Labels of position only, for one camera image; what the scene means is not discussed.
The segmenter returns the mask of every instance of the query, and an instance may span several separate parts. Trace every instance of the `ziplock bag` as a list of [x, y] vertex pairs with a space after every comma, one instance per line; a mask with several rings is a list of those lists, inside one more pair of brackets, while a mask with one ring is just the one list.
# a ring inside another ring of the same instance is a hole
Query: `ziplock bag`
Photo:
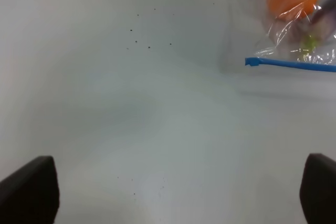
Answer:
[[238, 5], [259, 26], [250, 39], [255, 53], [245, 65], [336, 72], [336, 0], [238, 0]]

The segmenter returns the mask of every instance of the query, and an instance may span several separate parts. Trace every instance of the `white surface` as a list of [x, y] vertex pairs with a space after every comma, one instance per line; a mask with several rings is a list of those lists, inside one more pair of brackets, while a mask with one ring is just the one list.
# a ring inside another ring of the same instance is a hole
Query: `white surface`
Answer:
[[225, 1], [0, 0], [0, 178], [53, 155], [56, 223], [304, 223], [336, 78], [220, 72]]

